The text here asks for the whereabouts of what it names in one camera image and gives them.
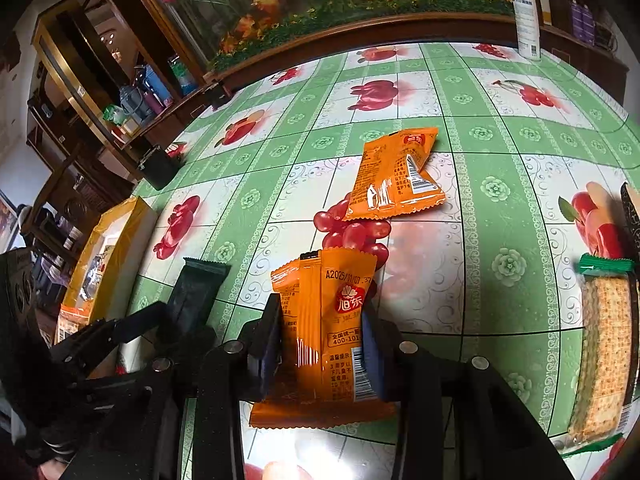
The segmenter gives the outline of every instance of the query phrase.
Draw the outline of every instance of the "framed picture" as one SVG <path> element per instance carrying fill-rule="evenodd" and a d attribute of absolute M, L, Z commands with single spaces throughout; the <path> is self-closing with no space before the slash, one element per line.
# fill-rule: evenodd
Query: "framed picture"
<path fill-rule="evenodd" d="M 18 232 L 18 215 L 14 205 L 0 191 L 0 254 L 5 253 L 14 242 Z"/>

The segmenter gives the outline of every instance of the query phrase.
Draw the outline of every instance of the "cracker package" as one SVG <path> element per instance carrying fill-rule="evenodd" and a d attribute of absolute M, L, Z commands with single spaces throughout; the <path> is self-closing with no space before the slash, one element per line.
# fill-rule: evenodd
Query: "cracker package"
<path fill-rule="evenodd" d="M 442 204 L 424 169 L 437 128 L 409 128 L 366 142 L 344 220 L 381 219 Z"/>
<path fill-rule="evenodd" d="M 330 248 L 271 273 L 283 311 L 282 364 L 256 428 L 331 428 L 391 416 L 364 369 L 360 313 L 376 268 L 372 254 Z"/>
<path fill-rule="evenodd" d="M 569 446 L 584 446 L 621 434 L 638 378 L 638 282 L 631 260 L 590 254 L 583 275 L 582 361 Z"/>

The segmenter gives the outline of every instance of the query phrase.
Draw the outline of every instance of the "white spray bottle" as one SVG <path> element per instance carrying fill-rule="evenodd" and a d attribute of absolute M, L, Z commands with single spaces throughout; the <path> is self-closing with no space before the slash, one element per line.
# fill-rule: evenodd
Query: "white spray bottle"
<path fill-rule="evenodd" d="M 518 33 L 518 52 L 527 59 L 540 60 L 540 28 L 536 0 L 513 0 Z"/>

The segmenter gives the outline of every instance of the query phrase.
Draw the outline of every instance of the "black container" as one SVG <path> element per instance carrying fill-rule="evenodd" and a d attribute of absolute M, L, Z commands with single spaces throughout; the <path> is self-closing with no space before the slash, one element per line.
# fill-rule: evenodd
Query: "black container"
<path fill-rule="evenodd" d="M 160 146 L 154 146 L 140 159 L 138 169 L 149 184 L 160 191 L 174 179 L 180 170 L 180 164 Z"/>

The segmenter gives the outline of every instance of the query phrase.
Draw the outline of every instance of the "green leaves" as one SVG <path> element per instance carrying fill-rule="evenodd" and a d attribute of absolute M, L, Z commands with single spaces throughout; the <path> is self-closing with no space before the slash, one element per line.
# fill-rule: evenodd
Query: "green leaves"
<path fill-rule="evenodd" d="M 484 12 L 513 15 L 513 6 L 505 0 L 369 0 L 350 2 L 329 0 L 314 6 L 315 11 L 297 17 L 286 16 L 277 27 L 264 31 L 261 40 L 249 40 L 228 56 L 219 53 L 210 67 L 217 72 L 306 34 L 312 34 L 345 23 L 354 23 L 381 16 L 408 14 L 411 12 Z"/>
<path fill-rule="evenodd" d="M 558 197 L 558 207 L 560 208 L 560 212 L 564 219 L 568 222 L 573 222 L 574 220 L 580 219 L 580 213 L 575 210 L 575 207 L 569 204 L 564 198 L 561 196 Z"/>

